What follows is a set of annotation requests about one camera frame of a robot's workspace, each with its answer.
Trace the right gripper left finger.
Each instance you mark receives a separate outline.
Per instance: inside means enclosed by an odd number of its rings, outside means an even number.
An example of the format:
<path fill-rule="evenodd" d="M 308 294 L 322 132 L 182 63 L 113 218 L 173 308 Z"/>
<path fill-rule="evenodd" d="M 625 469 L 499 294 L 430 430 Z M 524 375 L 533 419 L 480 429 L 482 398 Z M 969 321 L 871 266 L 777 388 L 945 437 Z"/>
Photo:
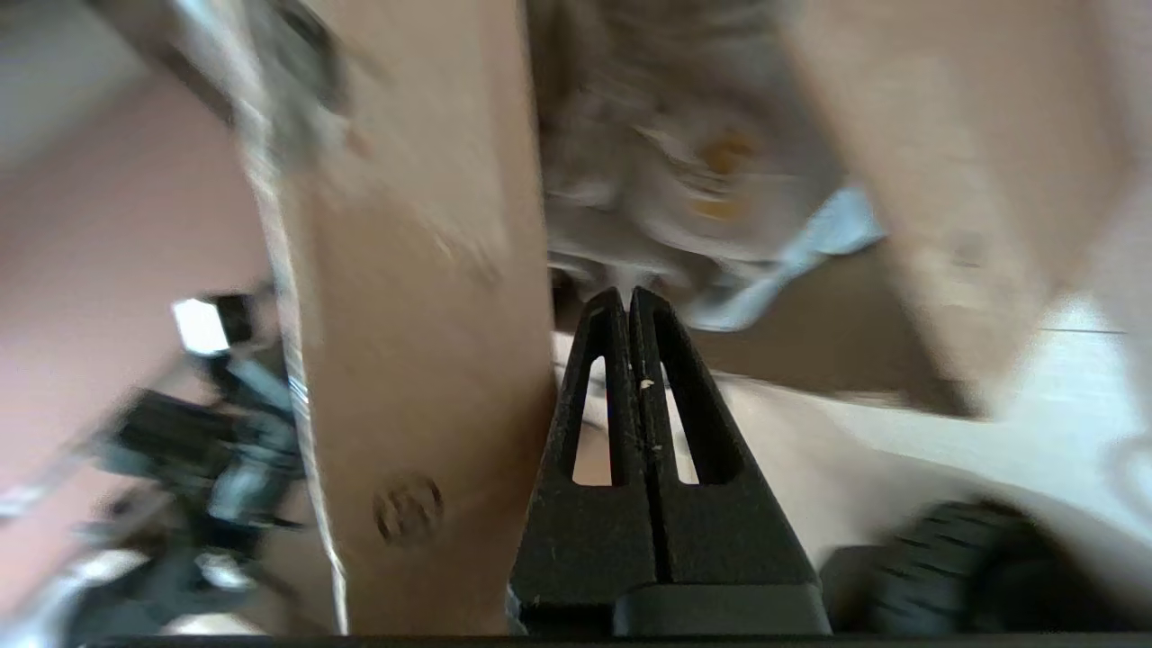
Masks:
<path fill-rule="evenodd" d="M 649 366 L 643 327 L 653 292 L 604 291 L 585 306 L 573 336 L 526 523 L 508 578 L 509 630 L 522 636 L 611 636 L 617 602 L 655 585 L 666 572 L 657 529 L 664 377 Z M 611 480 L 575 477 L 581 425 L 594 361 L 602 360 L 607 392 Z"/>

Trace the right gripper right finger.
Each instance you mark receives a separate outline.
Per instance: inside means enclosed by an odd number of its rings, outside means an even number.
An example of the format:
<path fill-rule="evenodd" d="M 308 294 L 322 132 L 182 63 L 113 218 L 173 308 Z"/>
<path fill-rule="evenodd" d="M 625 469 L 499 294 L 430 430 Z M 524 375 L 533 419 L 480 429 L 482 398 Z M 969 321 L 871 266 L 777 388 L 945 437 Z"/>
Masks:
<path fill-rule="evenodd" d="M 658 577 L 817 587 L 715 378 L 655 292 L 634 292 L 634 369 Z"/>

